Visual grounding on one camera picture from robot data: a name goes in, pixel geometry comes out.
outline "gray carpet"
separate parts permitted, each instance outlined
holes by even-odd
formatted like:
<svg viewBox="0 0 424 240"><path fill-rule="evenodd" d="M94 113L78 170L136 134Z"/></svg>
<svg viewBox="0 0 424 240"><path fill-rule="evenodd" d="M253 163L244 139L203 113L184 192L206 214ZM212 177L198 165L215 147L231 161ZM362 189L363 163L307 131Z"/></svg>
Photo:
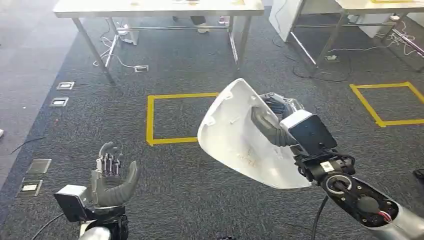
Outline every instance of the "gray carpet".
<svg viewBox="0 0 424 240"><path fill-rule="evenodd" d="M157 21L173 24L168 18L144 18L143 24ZM190 23L181 20L181 24ZM84 25L93 37L107 30L101 19L87 20ZM373 46L374 41L359 29L350 30L340 35L336 48ZM299 36L309 48L318 49L325 33L300 32ZM340 62L329 63L322 70L327 73L319 73L321 78L342 81L352 69L345 82L301 78L292 73L295 66L298 75L307 75L303 63L297 61L300 56L278 39L275 42L281 47L275 46L275 35L266 16L254 18L240 74L257 92L297 98L307 110L320 115L339 149L356 157L358 177L424 216L424 189L411 174L424 166L423 126L378 127L349 87L409 81L424 92L422 75L389 50L376 49L338 52ZM320 188L272 189L210 158L197 143L151 147L145 141L148 95L219 92L234 80L226 32L148 31L140 37L140 47L123 44L119 56L128 65L149 64L150 71L134 73L114 59L115 85L91 65L94 58L82 37L76 38L56 78L56 83L75 81L76 86L72 91L50 91L28 136L46 138L23 147L0 191L0 217L4 220L0 238L29 239L58 215L61 211L52 194L66 184L88 185L98 149L112 140L123 146L126 161L137 160L142 168L137 192L127 204L129 239L212 240L219 233L240 240L308 239L324 197ZM100 42L98 47L104 49ZM414 102L411 92L393 96L393 89L371 91L364 95L385 120L424 118L423 105ZM54 97L70 97L68 106L48 108ZM411 105L401 105L403 97L410 99ZM211 98L158 100L155 137L194 137L211 102ZM32 158L52 159L48 173L42 176L39 196L14 198ZM318 231L320 240L371 239L332 203L325 207ZM74 240L77 233L76 224L60 218L39 239Z"/></svg>

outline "white cable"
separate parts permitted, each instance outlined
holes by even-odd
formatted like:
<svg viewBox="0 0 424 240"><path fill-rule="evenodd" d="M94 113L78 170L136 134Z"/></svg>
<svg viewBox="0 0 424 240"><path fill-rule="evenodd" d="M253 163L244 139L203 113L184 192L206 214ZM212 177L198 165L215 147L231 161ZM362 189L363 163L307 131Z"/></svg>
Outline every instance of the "white cable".
<svg viewBox="0 0 424 240"><path fill-rule="evenodd" d="M106 47L108 47L108 49L105 52L103 52L102 54L100 54L100 59L103 59L104 57L108 57L108 56L114 56L114 57L116 57L118 59L119 63L122 66L127 67L127 68L131 68L131 69L136 69L137 68L136 66L129 66L129 65L124 64L122 62L121 58L118 55L109 54L109 52L111 51L112 46L107 45L106 42L105 42L105 40L108 41L109 43L113 44L113 42L109 38L107 38L105 36L102 36L100 38L100 41L103 43L103 45L105 45ZM97 61L94 61L92 64L94 66L96 66L96 67L99 66L99 63Z"/></svg>
<svg viewBox="0 0 424 240"><path fill-rule="evenodd" d="M404 21L402 21L402 23L403 23L403 28L402 28L401 31L402 31L403 36L408 38L411 41L415 41L415 39L416 39L415 36L408 35L408 33L405 31L405 29L407 28L406 23ZM384 36L384 34L376 33L375 36L378 37L378 38L383 38L382 36ZM392 40L392 41L387 46L373 46L373 47L366 48L366 49L362 49L362 48L341 48L341 49L332 49L328 52L330 53L330 52L333 52L333 51L368 51L368 50L371 50L371 49L385 49L385 48L390 47L393 44L396 44L397 46L399 46L400 44L403 44L403 54L405 56L408 56L408 55L415 53L417 51L417 50L412 50L410 52L407 52L407 47L411 47L411 45L409 45L405 40L403 40L402 37L396 36L395 33L390 34L388 36L388 38L386 38L386 40Z"/></svg>

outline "robotic hand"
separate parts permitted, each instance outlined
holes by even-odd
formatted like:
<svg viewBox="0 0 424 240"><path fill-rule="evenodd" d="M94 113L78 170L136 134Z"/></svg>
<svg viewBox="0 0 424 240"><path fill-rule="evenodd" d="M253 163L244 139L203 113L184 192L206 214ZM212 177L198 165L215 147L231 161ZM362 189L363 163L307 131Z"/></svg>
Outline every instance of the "robotic hand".
<svg viewBox="0 0 424 240"><path fill-rule="evenodd" d="M124 203L136 191L141 171L133 161L121 181L122 156L113 142L105 143L91 172L91 192L85 186L67 185L54 194L68 221L80 223L80 240L128 238Z"/></svg>
<svg viewBox="0 0 424 240"><path fill-rule="evenodd" d="M120 158L123 156L113 142L105 143L96 160L96 169L91 172L91 195L97 207L120 206L130 200L140 178L137 162L129 165L124 182L120 179Z"/></svg>

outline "yellow floor tape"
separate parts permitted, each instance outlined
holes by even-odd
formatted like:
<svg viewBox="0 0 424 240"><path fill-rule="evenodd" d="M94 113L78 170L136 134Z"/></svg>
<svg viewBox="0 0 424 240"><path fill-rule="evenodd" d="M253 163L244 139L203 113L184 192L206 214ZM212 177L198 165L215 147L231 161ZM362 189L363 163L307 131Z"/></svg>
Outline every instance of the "yellow floor tape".
<svg viewBox="0 0 424 240"><path fill-rule="evenodd" d="M219 92L211 93L186 93L186 94L167 94L167 95L149 95L147 96L147 119L146 119L146 141L150 146L157 144L177 144L177 143L193 143L197 142L197 137L178 137L154 139L154 115L155 115L155 99L183 99L183 98L205 98L216 97Z"/></svg>
<svg viewBox="0 0 424 240"><path fill-rule="evenodd" d="M395 121L383 121L374 108L370 105L370 103L365 99L359 89L379 89L379 88L400 88L400 87L408 87L424 104L424 96L416 89L410 82L401 82L401 83L388 83L388 84L368 84L368 85L354 85L350 84L350 88L353 93L357 96L359 101L363 104L363 106L368 110L371 116L374 118L375 123L379 125L381 128L385 128L387 126L395 126L395 125L409 125L409 124L424 124L424 119L408 119L408 120L395 120Z"/></svg>

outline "table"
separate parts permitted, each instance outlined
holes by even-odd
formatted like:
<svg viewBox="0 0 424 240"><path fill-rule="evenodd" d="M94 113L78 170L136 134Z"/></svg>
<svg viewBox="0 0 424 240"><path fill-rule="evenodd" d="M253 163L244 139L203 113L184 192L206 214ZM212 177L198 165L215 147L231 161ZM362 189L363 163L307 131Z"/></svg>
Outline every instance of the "table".
<svg viewBox="0 0 424 240"><path fill-rule="evenodd" d="M289 23L283 26L280 26L280 36L286 42L291 42L294 40L299 48L306 54L307 59L313 64L314 69L312 70L312 74L319 68L320 64L324 61L325 57L328 55L328 51L331 49L333 43L335 42L339 31L344 27L373 27L373 26L390 26L390 30L388 33L382 38L384 41L387 36L393 31L396 35L402 37L405 41L407 41L413 48L417 50L418 53L424 55L424 50L422 50L417 45L411 43L406 37L403 37L402 33L394 29L396 22L377 22L377 23L348 23L348 15L382 15L382 14L391 14L397 13L401 14L400 20L397 22L401 22L404 17L408 13L424 13L424 1L414 1L408 0L394 0L391 3L387 3L386 0L319 0L321 5L327 5L325 9L321 9L322 13L340 13L340 19L337 24L309 24L309 25L299 25L297 24L298 19L301 14L310 14L310 10L313 9L310 6L316 5L317 1L314 0L288 0L289 3L283 2L281 5L281 9L287 8L286 11L281 13L285 22ZM296 37L294 30L297 28L333 28L333 31L330 34L324 48L320 52L319 56L315 59L313 58L308 50L304 47L304 45L300 42L300 40Z"/></svg>
<svg viewBox="0 0 424 240"><path fill-rule="evenodd" d="M261 0L59 0L53 9L58 18L71 18L84 37L90 51L99 63L102 71L112 79L108 66L120 41L118 31L149 30L192 30L225 29L231 44L236 68L243 63L246 43L252 16L264 14ZM157 26L157 27L116 27L115 17L189 17L189 16L230 16L228 25L218 26ZM84 29L80 18L107 18L114 31L112 46L103 62L95 45Z"/></svg>

